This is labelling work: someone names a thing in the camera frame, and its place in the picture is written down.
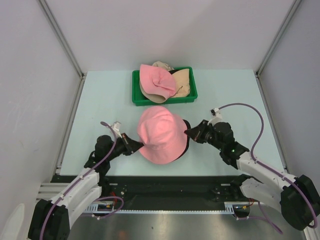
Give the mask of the beige smile bucket hat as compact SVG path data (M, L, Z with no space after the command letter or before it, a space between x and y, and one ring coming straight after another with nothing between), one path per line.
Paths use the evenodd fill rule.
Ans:
M154 62L154 63L152 64L152 66L153 66L153 67L162 68L162 69L164 69L164 70L166 70L166 71L168 71L168 72L174 70L173 67L171 67L169 64L164 63L164 62L162 62L162 61L156 61L156 62Z

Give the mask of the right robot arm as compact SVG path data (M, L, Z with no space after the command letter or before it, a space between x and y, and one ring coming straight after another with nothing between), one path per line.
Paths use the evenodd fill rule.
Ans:
M263 202L279 211L299 231L318 226L320 195L309 177L297 177L262 162L235 140L227 122L212 124L203 120L198 126L185 130L185 134L197 143L215 147L227 165L249 175L230 188L235 200L247 197Z

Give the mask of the pink bucket hat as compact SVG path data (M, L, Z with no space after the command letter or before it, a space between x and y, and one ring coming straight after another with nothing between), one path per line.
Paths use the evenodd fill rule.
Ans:
M149 107L142 113L137 126L137 134L144 144L139 152L154 164L169 164L186 148L185 130L187 126L179 115L163 106Z
M146 94L168 99L176 93L176 81L167 70L152 65L141 64L139 82Z

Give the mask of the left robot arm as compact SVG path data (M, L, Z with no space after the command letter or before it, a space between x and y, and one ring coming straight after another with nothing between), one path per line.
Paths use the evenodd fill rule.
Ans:
M56 196L40 199L35 205L27 237L30 240L66 240L82 213L94 201L110 196L111 187L105 179L110 162L121 155L130 156L142 147L142 142L125 133L115 140L109 135L99 136L80 174Z

